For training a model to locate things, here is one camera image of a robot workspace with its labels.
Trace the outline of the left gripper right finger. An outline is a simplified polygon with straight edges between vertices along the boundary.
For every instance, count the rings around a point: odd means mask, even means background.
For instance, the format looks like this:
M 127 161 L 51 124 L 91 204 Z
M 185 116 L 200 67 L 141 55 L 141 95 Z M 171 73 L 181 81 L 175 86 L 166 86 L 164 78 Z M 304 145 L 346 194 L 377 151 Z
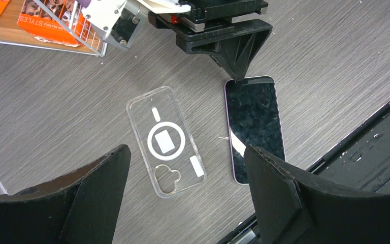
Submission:
M 248 146 L 262 243 L 390 243 L 390 194 L 346 187 Z

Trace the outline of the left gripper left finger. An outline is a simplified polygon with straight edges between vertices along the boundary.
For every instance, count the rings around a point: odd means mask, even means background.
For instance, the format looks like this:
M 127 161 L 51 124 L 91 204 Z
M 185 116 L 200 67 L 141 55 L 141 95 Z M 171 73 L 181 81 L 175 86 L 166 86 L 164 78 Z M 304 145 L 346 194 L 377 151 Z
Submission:
M 65 175 L 0 195 L 0 243 L 111 243 L 130 162 L 121 144 Z

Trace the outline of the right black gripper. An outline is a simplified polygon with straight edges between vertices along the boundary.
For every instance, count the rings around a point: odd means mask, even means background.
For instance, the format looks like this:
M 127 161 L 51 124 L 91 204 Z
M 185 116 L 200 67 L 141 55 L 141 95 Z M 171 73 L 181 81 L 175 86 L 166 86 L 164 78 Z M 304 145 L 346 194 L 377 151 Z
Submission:
M 193 32 L 203 32 L 216 20 L 231 23 L 232 18 L 251 13 L 266 13 L 268 3 L 249 1 L 175 1 L 177 7 L 189 6 L 183 13 L 156 14 L 149 12 L 148 21 L 155 28 L 167 28 L 166 24 L 181 25 Z M 187 54 L 205 54 L 223 68 L 234 80 L 243 80 L 250 63 L 273 30 L 273 26 L 260 19 L 233 23 L 220 30 L 194 35 L 180 33 L 176 45 Z

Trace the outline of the black phone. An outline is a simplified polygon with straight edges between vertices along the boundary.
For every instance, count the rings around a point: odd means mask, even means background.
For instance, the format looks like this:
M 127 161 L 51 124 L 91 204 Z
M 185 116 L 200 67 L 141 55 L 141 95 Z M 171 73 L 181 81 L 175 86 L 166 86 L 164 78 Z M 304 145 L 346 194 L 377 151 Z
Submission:
M 224 94 L 233 176 L 238 184 L 246 185 L 246 146 L 260 147 L 285 160 L 275 82 L 270 76 L 230 80 Z

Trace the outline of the clear phone case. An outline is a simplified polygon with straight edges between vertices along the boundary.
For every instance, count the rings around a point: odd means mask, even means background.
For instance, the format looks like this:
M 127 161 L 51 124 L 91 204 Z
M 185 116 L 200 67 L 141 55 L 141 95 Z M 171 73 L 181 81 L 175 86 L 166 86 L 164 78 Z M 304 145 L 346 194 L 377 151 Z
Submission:
M 204 183 L 201 155 L 169 86 L 131 99 L 126 110 L 158 197 L 170 198 Z

